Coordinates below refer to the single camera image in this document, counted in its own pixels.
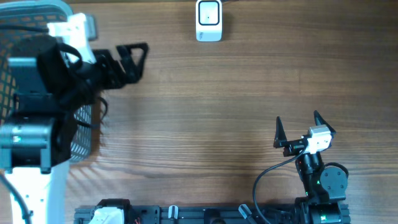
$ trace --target wood grain surface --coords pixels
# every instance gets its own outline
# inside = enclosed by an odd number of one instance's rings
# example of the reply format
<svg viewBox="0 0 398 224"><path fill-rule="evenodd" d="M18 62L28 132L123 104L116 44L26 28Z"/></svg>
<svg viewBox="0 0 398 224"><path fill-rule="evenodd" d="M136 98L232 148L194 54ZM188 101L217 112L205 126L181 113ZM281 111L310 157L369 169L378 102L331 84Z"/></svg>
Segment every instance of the wood grain surface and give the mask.
<svg viewBox="0 0 398 224"><path fill-rule="evenodd" d="M282 162L275 118L289 139L314 124L337 130L325 162L350 171L352 223L398 220L398 4L237 1L223 5L223 40L195 39L195 3L73 4L94 14L94 49L146 41L137 85L106 91L109 114L92 155L71 168L74 209L103 198L134 205L252 203L256 176ZM293 164L261 180L260 202L304 190ZM0 187L0 223L11 222Z"/></svg>

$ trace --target black cable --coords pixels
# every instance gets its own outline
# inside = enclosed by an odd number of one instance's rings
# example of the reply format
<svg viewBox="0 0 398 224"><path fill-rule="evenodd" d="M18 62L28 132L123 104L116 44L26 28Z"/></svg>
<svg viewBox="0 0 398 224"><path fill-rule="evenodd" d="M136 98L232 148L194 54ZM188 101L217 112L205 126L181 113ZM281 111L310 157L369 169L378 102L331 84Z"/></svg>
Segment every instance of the black cable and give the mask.
<svg viewBox="0 0 398 224"><path fill-rule="evenodd" d="M27 209L24 199L22 199L21 195L18 191L12 186L10 182L6 179L3 174L0 174L0 181L4 184L4 186L10 191L10 193L14 196L15 201L18 202L21 211L22 211L22 219L25 220L25 224L31 224L32 220L30 220L30 212Z"/></svg>
<svg viewBox="0 0 398 224"><path fill-rule="evenodd" d="M328 166L339 167L340 169L342 169L344 171L344 173L346 173L346 177L348 179L348 169L345 166L338 164L337 162L329 162L329 163L325 164L325 167L328 167Z"/></svg>
<svg viewBox="0 0 398 224"><path fill-rule="evenodd" d="M99 128L99 127L100 127L101 121L104 119L104 117L105 117L106 114L108 113L108 102L107 102L104 98L102 98L102 97L100 97L100 96L97 97L97 99L99 99L100 102L102 102L102 104L104 104L104 106L105 106L105 111L104 111L104 113L102 114L102 117L101 117L99 123L98 123L98 124L88 124L88 123L86 123L86 122L76 120L77 124L79 124L80 126L86 127L86 128L94 128L94 129L96 129L96 128Z"/></svg>
<svg viewBox="0 0 398 224"><path fill-rule="evenodd" d="M257 177L257 179L254 181L254 185L253 185L253 202L254 202L254 205L256 206L256 210L257 210L259 216L265 221L265 223L271 224L271 222L269 222L268 219L262 214L262 212L260 211L260 208L259 208L259 206L258 206L258 204L257 204L257 200L256 200L256 189L257 189L257 184L258 184L259 180L261 179L261 177L262 177L264 174L268 173L269 171L274 170L274 169L276 169L276 168L278 168L278 167L281 167L281 166L283 166L283 165L286 165L286 164L288 164L288 163L290 163L290 162L296 160L296 159L299 158L302 154L304 154L304 152L305 152L305 150L302 150L297 156L295 156L295 157L293 157L293 158L291 158L291 159L286 160L285 162L281 162L280 164L274 165L274 166L272 166L272 167L270 167L270 168L268 168L268 169L262 171L262 173L261 173L261 174Z"/></svg>
<svg viewBox="0 0 398 224"><path fill-rule="evenodd" d="M73 71L77 71L79 68L81 68L81 66L83 66L83 57L76 48L65 43L59 43L58 46L61 52L70 53L79 58L79 60L77 60L75 63L70 64L70 68L72 68Z"/></svg>
<svg viewBox="0 0 398 224"><path fill-rule="evenodd" d="M48 28L38 28L38 27L26 27L26 26L15 26L15 25L0 25L0 29L9 29L9 30L26 30L33 32L45 32L48 33Z"/></svg>

